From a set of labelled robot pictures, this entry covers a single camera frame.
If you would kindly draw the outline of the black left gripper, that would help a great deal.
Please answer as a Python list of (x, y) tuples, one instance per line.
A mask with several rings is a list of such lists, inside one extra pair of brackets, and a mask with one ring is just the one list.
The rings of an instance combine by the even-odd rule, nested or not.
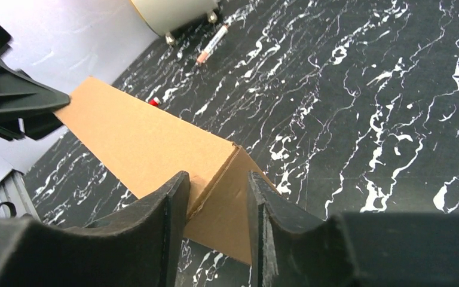
[[(9, 68), (1, 56), (12, 36), (0, 25), (0, 138), (40, 140), (63, 126), (53, 114), (68, 104), (69, 95)], [(23, 131), (20, 130), (22, 118)]]

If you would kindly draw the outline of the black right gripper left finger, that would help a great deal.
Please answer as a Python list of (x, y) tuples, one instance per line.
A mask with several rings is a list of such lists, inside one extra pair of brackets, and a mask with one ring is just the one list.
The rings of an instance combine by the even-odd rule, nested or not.
[(189, 191), (180, 171), (84, 227), (0, 219), (0, 286), (174, 286)]

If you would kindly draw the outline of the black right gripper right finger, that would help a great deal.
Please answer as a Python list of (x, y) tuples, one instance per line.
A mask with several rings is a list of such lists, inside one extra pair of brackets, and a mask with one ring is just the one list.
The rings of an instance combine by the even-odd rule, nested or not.
[(459, 286), (459, 214), (322, 220), (247, 176), (253, 286)]

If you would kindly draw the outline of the brown cardboard box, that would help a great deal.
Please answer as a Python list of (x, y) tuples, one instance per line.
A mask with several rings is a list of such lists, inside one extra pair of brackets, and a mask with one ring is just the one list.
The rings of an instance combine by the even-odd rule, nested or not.
[(187, 172), (184, 238), (251, 264), (248, 175), (263, 171), (244, 147), (94, 77), (70, 99), (56, 117), (134, 196)]

